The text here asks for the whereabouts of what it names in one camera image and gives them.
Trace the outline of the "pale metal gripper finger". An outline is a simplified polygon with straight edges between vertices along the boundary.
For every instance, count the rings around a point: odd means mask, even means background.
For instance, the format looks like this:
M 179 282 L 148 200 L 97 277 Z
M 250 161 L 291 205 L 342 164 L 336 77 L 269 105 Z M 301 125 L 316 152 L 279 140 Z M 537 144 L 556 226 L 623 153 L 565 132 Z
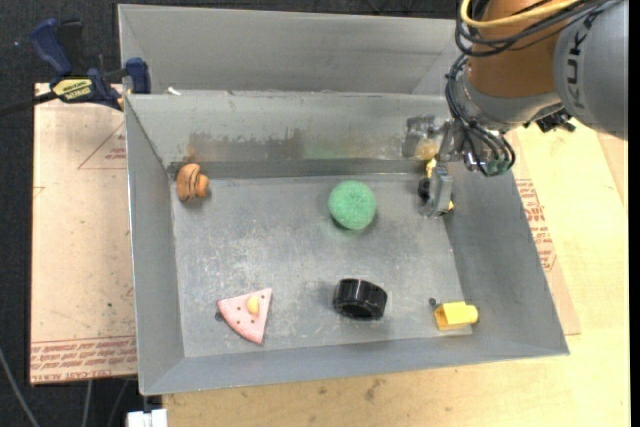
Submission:
M 448 213 L 452 210 L 452 194 L 453 194 L 453 185 L 454 178 L 448 173 L 447 170 L 444 170 L 441 177 L 442 183 L 442 212 L 444 214 Z
M 424 214 L 428 218 L 435 218 L 443 212 L 443 167 L 434 167 L 422 183 L 425 193 Z

